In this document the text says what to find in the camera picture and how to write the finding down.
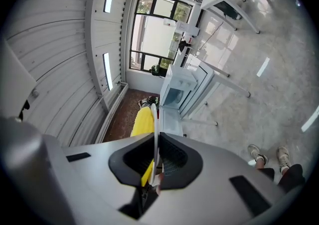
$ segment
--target tile floor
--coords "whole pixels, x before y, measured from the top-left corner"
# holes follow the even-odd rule
[[[188,137],[217,145],[251,160],[247,146],[253,143],[268,155],[268,167],[280,179],[276,149],[286,146],[293,163],[305,175],[317,157],[319,119],[306,131],[301,127],[319,105],[319,60],[312,22],[296,0],[235,0],[260,28],[256,34],[244,20],[231,20],[233,31],[205,12],[196,45],[198,58],[231,74],[230,79],[251,92],[246,98],[220,85],[198,110],[194,119],[218,121],[218,127],[187,123]],[[266,58],[263,74],[256,74]]]

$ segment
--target person's leg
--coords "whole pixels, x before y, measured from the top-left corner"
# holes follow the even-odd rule
[[[277,149],[280,173],[283,175],[279,182],[285,192],[305,183],[303,168],[300,164],[291,166],[288,150],[281,146]]]
[[[271,180],[274,180],[275,171],[272,168],[264,168],[268,162],[268,158],[265,155],[260,154],[260,150],[254,144],[248,146],[248,152],[250,156],[256,161],[255,168],[264,173]]]
[[[234,20],[241,18],[241,15],[225,1],[220,2],[214,6],[221,10],[225,15],[231,17]]]

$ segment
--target shoe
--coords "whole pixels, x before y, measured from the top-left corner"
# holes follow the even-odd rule
[[[266,165],[266,163],[268,162],[268,158],[265,155],[261,155],[259,148],[254,144],[248,145],[248,152],[250,156],[254,158],[254,160],[257,161],[258,159],[263,159],[264,165]]]
[[[277,149],[277,158],[279,161],[279,168],[280,168],[280,173],[285,169],[285,168],[290,168],[291,163],[290,163],[290,158],[289,158],[289,152],[287,148],[281,146]]]

